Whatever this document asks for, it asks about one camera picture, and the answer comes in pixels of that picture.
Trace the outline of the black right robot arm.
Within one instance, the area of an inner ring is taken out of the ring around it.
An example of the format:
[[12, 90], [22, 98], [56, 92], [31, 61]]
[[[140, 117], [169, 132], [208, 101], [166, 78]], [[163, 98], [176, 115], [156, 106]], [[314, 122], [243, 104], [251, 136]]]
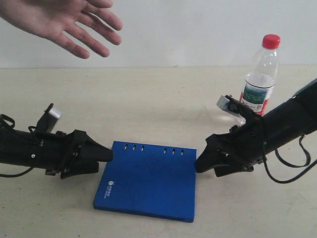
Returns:
[[216, 176], [251, 172], [265, 161], [265, 155], [288, 142], [317, 129], [317, 81], [298, 90], [290, 99], [260, 116], [229, 95], [222, 95], [217, 106], [231, 115], [242, 116], [242, 126], [228, 133], [212, 134], [206, 148], [194, 163], [197, 173], [210, 169]]

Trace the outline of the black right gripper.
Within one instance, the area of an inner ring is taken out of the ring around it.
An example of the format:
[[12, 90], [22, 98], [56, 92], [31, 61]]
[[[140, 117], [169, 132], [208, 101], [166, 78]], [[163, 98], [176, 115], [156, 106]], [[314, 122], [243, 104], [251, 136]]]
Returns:
[[265, 126], [243, 126], [230, 133], [213, 134], [206, 139], [206, 147], [194, 163], [197, 173], [214, 169], [217, 177], [253, 172], [253, 165], [261, 161]]

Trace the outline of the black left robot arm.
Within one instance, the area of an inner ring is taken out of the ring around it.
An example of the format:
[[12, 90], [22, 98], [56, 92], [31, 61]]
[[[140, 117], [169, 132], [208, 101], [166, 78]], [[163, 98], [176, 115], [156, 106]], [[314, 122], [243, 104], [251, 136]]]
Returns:
[[90, 138], [86, 132], [74, 130], [70, 134], [58, 131], [0, 131], [0, 162], [28, 168], [44, 169], [45, 174], [61, 179], [94, 174], [100, 162], [113, 160], [113, 151]]

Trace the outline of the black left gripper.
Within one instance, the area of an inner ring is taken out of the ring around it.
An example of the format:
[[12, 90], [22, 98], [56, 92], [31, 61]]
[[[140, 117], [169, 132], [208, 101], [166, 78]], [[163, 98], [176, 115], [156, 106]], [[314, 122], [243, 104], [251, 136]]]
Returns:
[[60, 174], [61, 179], [94, 174], [98, 162], [113, 160], [113, 151], [94, 141], [86, 132], [74, 130], [70, 134], [57, 131], [46, 133], [43, 139], [41, 165], [45, 175]]

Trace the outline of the person's open hand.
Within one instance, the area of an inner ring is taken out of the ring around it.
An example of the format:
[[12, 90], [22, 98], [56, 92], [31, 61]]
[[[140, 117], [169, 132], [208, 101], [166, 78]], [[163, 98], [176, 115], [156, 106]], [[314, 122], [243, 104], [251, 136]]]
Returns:
[[109, 49], [79, 26], [93, 29], [114, 45], [122, 43], [118, 34], [123, 28], [120, 18], [111, 12], [111, 0], [2, 0], [0, 16], [12, 26], [47, 39], [80, 59], [90, 54], [73, 40], [79, 40], [103, 58]]

